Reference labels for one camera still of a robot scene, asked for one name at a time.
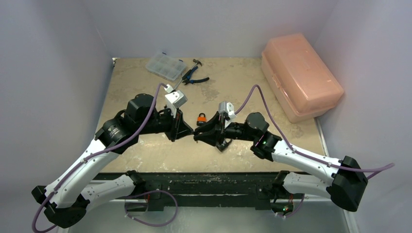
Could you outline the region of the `orange black padlock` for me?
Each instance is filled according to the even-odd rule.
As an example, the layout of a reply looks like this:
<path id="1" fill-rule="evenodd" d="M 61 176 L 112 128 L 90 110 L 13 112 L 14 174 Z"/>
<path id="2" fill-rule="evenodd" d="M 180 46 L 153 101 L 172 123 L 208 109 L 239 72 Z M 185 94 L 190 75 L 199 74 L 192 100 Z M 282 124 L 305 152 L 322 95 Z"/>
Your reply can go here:
<path id="1" fill-rule="evenodd" d="M 197 125 L 197 126 L 202 126 L 202 125 L 204 125 L 206 122 L 207 122 L 207 118 L 206 118 L 205 113 L 200 113 L 200 114 L 198 115 L 198 117 L 197 117 L 196 125 Z"/>

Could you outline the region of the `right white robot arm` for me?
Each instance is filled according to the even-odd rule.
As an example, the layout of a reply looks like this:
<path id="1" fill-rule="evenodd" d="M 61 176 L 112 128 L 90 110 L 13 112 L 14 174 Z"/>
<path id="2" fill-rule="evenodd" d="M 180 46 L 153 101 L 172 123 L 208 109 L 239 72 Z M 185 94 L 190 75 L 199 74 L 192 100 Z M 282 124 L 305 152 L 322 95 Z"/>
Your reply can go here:
<path id="1" fill-rule="evenodd" d="M 194 140 L 217 146 L 226 139 L 251 141 L 250 150 L 260 159 L 287 164 L 306 175 L 286 172 L 273 184 L 273 192 L 283 198 L 290 194 L 310 194 L 329 198 L 338 207 L 355 212 L 368 185 L 358 162 L 349 156 L 331 158 L 293 147 L 268 131 L 269 123 L 261 113 L 251 113 L 244 123 L 225 121 L 215 116 L 194 131 Z"/>

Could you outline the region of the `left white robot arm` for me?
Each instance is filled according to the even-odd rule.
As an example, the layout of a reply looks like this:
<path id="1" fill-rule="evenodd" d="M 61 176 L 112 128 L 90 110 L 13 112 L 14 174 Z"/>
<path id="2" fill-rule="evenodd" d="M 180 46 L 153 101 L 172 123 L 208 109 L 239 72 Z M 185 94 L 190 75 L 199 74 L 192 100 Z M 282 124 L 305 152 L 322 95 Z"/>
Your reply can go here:
<path id="1" fill-rule="evenodd" d="M 156 98 L 138 94 L 114 118 L 96 132 L 85 152 L 58 179 L 47 186 L 36 186 L 32 196 L 41 205 L 53 226 L 69 228 L 88 211 L 110 200 L 147 194 L 146 181 L 135 170 L 97 186 L 89 183 L 110 162 L 138 142 L 141 134 L 164 133 L 170 141 L 191 135 L 181 106 L 187 97 L 181 91 L 165 96 L 166 106 L 157 111 Z"/>

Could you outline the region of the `silver wrench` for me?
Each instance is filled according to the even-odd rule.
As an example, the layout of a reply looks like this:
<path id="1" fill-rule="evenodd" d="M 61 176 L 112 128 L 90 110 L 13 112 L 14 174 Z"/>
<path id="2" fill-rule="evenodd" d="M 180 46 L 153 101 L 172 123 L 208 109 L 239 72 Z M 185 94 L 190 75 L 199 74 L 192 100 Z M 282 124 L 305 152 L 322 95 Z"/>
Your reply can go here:
<path id="1" fill-rule="evenodd" d="M 180 81 L 173 87 L 173 90 L 176 90 L 176 89 L 179 87 L 179 85 L 181 84 L 182 81 L 183 81 L 183 80 L 180 80 Z"/>

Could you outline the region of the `clear plastic organizer box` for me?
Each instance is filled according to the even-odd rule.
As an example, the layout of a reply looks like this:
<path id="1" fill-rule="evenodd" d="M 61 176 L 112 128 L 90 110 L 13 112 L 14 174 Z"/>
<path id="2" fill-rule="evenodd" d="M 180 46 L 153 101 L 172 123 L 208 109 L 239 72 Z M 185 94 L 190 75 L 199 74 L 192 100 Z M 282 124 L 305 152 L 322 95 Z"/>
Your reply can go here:
<path id="1" fill-rule="evenodd" d="M 175 81 L 186 70 L 187 65 L 163 52 L 156 53 L 146 64 L 146 69 L 166 80 Z"/>

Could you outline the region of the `small hammer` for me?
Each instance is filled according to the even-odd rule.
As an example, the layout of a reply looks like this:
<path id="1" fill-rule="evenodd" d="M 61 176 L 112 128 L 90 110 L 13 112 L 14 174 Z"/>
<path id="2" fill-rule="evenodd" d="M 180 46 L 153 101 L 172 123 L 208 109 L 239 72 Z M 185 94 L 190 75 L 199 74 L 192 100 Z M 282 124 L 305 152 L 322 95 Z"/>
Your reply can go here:
<path id="1" fill-rule="evenodd" d="M 184 74 L 184 76 L 182 77 L 183 79 L 184 79 L 185 77 L 187 77 L 187 76 L 192 72 L 192 70 L 193 70 L 195 67 L 197 67 L 198 65 L 200 65 L 200 66 L 203 65 L 202 62 L 200 62 L 200 61 L 197 60 L 197 59 L 193 59 L 192 61 L 194 62 L 194 65 Z"/>

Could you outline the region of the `pink plastic storage box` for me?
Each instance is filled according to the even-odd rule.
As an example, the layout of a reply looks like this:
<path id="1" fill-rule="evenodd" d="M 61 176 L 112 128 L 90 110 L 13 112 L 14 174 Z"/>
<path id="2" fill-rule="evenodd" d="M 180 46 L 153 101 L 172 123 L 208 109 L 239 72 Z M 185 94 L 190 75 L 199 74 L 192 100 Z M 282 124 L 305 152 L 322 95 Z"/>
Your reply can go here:
<path id="1" fill-rule="evenodd" d="M 268 41 L 261 69 L 291 123 L 334 108 L 344 89 L 301 33 Z"/>

